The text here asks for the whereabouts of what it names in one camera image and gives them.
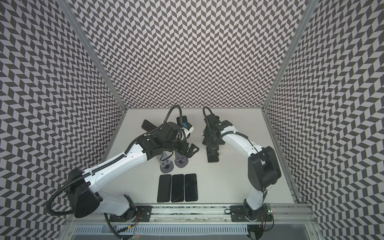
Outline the black folding phone stand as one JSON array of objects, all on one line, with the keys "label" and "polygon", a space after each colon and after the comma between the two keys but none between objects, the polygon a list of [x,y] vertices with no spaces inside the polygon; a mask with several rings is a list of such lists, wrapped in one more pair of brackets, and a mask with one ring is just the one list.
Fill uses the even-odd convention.
[{"label": "black folding phone stand", "polygon": [[214,148],[214,144],[210,141],[207,143],[206,147],[208,163],[218,163],[219,162],[219,147]]}]

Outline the purple phone stand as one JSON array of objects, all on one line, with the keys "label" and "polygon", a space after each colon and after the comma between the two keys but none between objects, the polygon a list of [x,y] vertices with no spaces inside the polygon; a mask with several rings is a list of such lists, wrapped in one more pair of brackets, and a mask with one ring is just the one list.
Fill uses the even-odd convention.
[{"label": "purple phone stand", "polygon": [[180,203],[185,200],[185,176],[183,174],[172,176],[171,202]]}]

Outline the black phone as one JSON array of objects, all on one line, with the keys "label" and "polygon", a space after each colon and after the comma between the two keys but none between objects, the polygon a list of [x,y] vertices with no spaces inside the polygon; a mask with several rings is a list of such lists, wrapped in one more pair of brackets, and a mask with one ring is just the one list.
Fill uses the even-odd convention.
[{"label": "black phone", "polygon": [[185,201],[195,202],[198,200],[198,183],[196,174],[185,175]]},{"label": "black phone", "polygon": [[183,125],[183,124],[186,124],[187,122],[188,122],[187,116],[177,117],[177,124],[178,125]]}]

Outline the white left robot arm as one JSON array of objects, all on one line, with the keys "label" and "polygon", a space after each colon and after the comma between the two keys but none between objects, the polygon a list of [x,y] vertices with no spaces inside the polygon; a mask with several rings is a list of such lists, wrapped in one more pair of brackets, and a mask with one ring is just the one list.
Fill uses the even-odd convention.
[{"label": "white left robot arm", "polygon": [[83,180],[65,189],[70,206],[76,218],[83,218],[92,213],[107,213],[116,216],[125,215],[133,206],[126,195],[116,196],[102,188],[129,169],[144,163],[163,152],[178,152],[190,158],[199,151],[194,144],[187,142],[187,137],[194,127],[188,123],[180,126],[173,122],[164,123],[152,133],[140,136],[131,148],[95,167],[86,170],[75,168],[69,172],[67,182],[85,176]]}]

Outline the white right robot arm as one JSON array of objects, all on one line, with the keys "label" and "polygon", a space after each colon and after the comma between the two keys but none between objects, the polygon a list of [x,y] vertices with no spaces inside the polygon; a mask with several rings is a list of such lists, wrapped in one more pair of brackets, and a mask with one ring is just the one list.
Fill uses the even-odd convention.
[{"label": "white right robot arm", "polygon": [[237,150],[247,160],[248,179],[252,185],[244,200],[245,218],[252,222],[259,218],[266,219],[262,215],[265,198],[271,186],[282,176],[275,150],[255,144],[231,122],[220,121],[220,117],[213,113],[204,114],[204,121],[206,127],[203,131],[203,145],[206,146],[208,162],[219,161],[220,145],[229,144]]}]

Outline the grey stand front right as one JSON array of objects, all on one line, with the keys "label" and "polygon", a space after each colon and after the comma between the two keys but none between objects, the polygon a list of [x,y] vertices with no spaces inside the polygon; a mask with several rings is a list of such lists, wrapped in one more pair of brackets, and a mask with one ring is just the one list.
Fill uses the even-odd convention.
[{"label": "grey stand front right", "polygon": [[187,166],[187,164],[189,163],[189,159],[185,156],[182,156],[180,153],[178,152],[175,152],[175,161],[174,161],[174,164],[178,167],[178,168],[184,168]]}]

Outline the grey stand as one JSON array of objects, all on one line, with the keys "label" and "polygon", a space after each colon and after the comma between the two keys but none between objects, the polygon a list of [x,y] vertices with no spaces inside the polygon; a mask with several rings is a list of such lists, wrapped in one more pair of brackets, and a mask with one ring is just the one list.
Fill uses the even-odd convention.
[{"label": "grey stand", "polygon": [[175,161],[174,161],[174,164],[178,167],[178,168],[184,168],[187,166],[187,164],[189,163],[189,159],[185,156],[182,156],[180,153],[178,152],[175,152]]},{"label": "grey stand", "polygon": [[171,152],[170,154],[163,152],[162,155],[159,157],[158,161],[160,163],[160,169],[163,174],[168,174],[174,169],[174,163],[171,160],[173,155],[173,152]]}]

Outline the phone reflecting pattern far left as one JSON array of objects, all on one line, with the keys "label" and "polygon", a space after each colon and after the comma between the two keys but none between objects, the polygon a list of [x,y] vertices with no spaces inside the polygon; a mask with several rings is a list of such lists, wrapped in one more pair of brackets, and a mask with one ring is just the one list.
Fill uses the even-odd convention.
[{"label": "phone reflecting pattern far left", "polygon": [[141,128],[146,132],[151,132],[157,128],[154,124],[149,122],[148,120],[143,120]]}]

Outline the grey stand front left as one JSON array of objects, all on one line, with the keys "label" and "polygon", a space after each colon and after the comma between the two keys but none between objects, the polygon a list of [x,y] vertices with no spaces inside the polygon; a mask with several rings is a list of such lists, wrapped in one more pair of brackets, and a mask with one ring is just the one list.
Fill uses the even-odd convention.
[{"label": "grey stand front left", "polygon": [[173,152],[171,152],[170,154],[163,152],[162,155],[159,157],[158,161],[160,163],[160,169],[163,174],[168,174],[174,169],[174,163],[171,160],[173,155]]}]

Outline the white ventilation grille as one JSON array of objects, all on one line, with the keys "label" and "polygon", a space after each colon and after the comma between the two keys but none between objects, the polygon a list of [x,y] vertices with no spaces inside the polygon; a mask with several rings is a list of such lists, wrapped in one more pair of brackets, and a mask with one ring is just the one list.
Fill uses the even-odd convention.
[{"label": "white ventilation grille", "polygon": [[[205,235],[247,235],[248,229],[244,225],[140,225],[128,229],[125,225],[118,225],[119,235],[143,236],[205,236]],[[108,235],[112,234],[105,225],[78,225],[75,235]]]}]

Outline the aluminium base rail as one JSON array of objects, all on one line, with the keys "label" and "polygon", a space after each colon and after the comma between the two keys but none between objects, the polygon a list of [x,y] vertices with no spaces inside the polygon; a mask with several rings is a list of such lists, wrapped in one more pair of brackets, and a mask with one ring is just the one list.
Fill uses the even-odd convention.
[{"label": "aluminium base rail", "polygon": [[248,217],[242,204],[137,204],[146,224],[310,224],[315,223],[306,204],[264,204]]}]

